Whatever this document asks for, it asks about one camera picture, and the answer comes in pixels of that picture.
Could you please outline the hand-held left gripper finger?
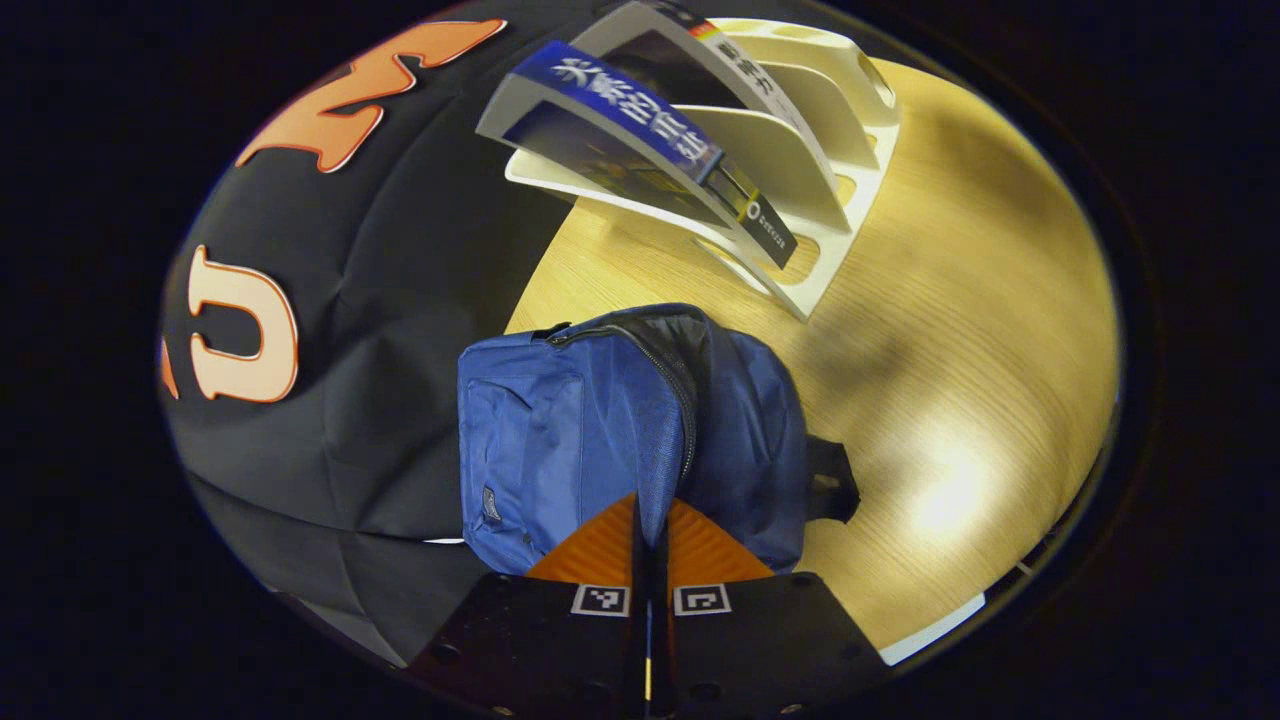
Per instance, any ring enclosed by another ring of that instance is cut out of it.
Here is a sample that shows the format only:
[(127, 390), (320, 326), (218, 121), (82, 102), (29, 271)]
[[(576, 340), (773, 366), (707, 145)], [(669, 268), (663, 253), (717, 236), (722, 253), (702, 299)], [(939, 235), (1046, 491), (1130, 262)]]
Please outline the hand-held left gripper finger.
[(527, 574), (488, 573), (408, 665), (484, 719), (632, 719), (646, 703), (636, 497), (581, 525)]
[(890, 678), (812, 571), (772, 571), (685, 501), (669, 510), (652, 689), (667, 719), (810, 719)]

